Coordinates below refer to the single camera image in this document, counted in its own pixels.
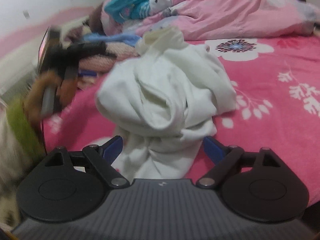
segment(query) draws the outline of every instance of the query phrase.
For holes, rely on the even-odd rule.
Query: crumpled white garment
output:
[[[115,65],[97,93],[125,141],[112,166],[130,181],[182,178],[236,93],[218,58],[176,27],[146,33],[136,49],[141,57]]]

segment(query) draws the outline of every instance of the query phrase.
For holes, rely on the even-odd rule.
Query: circular black cover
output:
[[[276,223],[302,214],[308,204],[305,185],[286,167],[259,167],[236,174],[221,189],[227,206],[251,220]]]
[[[20,184],[17,200],[21,211],[45,222],[72,221],[92,212],[104,197],[99,179],[76,171],[66,156],[64,164],[46,166],[48,157]]]

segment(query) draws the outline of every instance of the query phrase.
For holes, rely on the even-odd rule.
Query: green cloth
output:
[[[23,112],[21,100],[12,102],[6,114],[7,122],[25,154],[33,161],[39,160],[44,154],[44,147]]]

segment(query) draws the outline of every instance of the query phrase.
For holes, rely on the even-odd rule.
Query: blue gripper pad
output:
[[[115,136],[101,146],[102,157],[111,165],[119,156],[123,149],[123,140],[120,136]]]
[[[212,136],[206,136],[203,139],[203,148],[205,154],[215,165],[217,165],[230,151],[228,147],[219,143]]]

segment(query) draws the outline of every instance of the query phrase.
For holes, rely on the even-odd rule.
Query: pink bed sheet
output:
[[[319,201],[320,40],[237,38],[190,43],[210,46],[237,92],[237,110],[214,117],[215,138],[248,151],[272,148],[308,187],[309,205]],[[59,145],[81,150],[93,140],[112,136],[115,125],[94,104],[99,83],[79,92],[61,116],[46,121],[49,150]],[[186,177],[197,180],[212,167],[201,148]]]

